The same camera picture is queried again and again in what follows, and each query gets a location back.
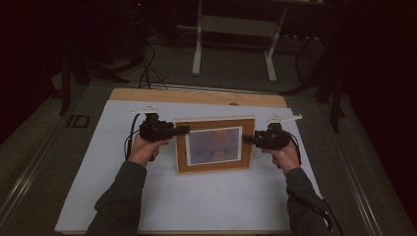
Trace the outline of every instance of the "wooden board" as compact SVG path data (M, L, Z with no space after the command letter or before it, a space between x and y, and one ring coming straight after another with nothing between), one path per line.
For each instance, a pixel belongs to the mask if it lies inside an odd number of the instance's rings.
M116 88L110 100L161 101L198 104L237 104L286 108L286 102L279 95L264 95L238 92L160 90L140 88Z

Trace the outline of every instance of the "painting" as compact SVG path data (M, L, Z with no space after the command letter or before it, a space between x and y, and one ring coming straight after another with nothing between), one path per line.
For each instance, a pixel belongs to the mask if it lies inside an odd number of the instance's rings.
M190 133L178 136L179 174L249 168L252 144L242 136L253 136L254 116L176 119L175 126L190 126Z

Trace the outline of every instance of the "person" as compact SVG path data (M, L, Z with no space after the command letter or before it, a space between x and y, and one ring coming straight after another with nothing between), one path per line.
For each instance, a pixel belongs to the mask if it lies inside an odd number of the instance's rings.
M95 204L94 208L97 213L86 235L133 236L138 234L141 199L147 177L146 168L150 158L157 157L159 147L167 145L169 141L150 143L141 139L139 135L135 137L130 156L120 167L110 188ZM294 143L290 142L288 146L280 150L264 149L263 152L272 155L273 164L279 165L286 176L289 195L287 209L292 234L329 235L323 217L306 205L308 203L316 208L326 209L301 168Z

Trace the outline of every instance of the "wire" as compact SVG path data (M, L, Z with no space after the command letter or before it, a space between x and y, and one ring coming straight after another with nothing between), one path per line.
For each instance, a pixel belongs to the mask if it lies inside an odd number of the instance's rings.
M158 83L162 83L165 86L165 88L168 89L168 87L166 86L166 83L164 82L165 77L163 76L163 74L157 72L156 69L154 68L154 66L151 64L153 62L153 59L155 58L155 50L154 50L154 48L152 46L150 46L148 43L146 44L146 46L151 50L152 54L151 54L150 59L144 58L144 66L145 66L145 68L144 68L144 70L143 70L143 72L142 72L142 74L140 76L138 88L139 89L141 88L143 79L146 78L147 79L148 89L151 89L151 87L150 87L151 81L149 79L149 71L152 71L153 74L157 78L157 82Z
M306 201L304 201L304 200L302 200L302 199L300 199L300 198L298 198L294 195L289 195L289 197L292 198L294 201L300 203L301 205L310 208L315 213L321 215L322 218L324 218L325 221L328 223L328 231L331 231L333 229L333 223L331 221L331 218L330 218L330 216L328 216L328 214L324 210L322 210L322 209L318 208L317 206L315 206L311 203L308 203L308 202L306 202Z
M338 220L337 220L336 216L334 216L333 211L331 210L330 206L328 205L328 201L326 201L326 198L323 198L323 202L326 204L326 207L328 207L328 212L330 212L331 217L332 217L332 218L333 218L333 220L334 220L334 223L336 223L336 226L337 226L337 229L338 229L338 230L339 230L339 232L340 232L340 235L341 235L341 236L344 236L343 230L341 229L341 226L340 226L340 224L339 224L339 222L338 222Z
M292 141L292 143L294 143L294 145L297 147L297 154L298 154L298 161L300 162L301 165L301 153L300 153L300 146L298 145L298 140L297 138L295 138L295 136L289 132L287 132L289 134L289 139Z
M134 130L135 130L135 124L136 124L136 120L138 119L139 115L140 114L136 114L136 116L135 116L135 118L133 119L133 122L132 122L131 133L130 133L130 135L128 137L128 139L129 139L128 140L128 150L127 150L127 152L125 151L125 157L126 157L126 159L128 159L128 157L129 157L129 155L131 153L132 139L133 139L133 135L136 133L136 132L134 132Z

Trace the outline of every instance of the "dark background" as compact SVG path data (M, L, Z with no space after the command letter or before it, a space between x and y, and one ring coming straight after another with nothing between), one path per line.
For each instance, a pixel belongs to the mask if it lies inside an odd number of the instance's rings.
M61 59L69 50L107 63L114 56L138 53L129 44L132 8L137 3L17 0L2 4L0 144L54 92L50 78L61 71ZM135 22L147 20L172 40L175 26L196 24L197 1L142 4L146 9ZM357 1L353 6L318 67L323 74L344 72L343 91L350 96L387 176L417 226L413 190L417 181L417 7L405 0ZM224 10L223 5L211 7ZM247 14L247 6L235 12ZM291 12L295 20L287 22L288 31L297 33L303 21L296 19L302 13ZM255 18L268 15L262 11L252 14Z

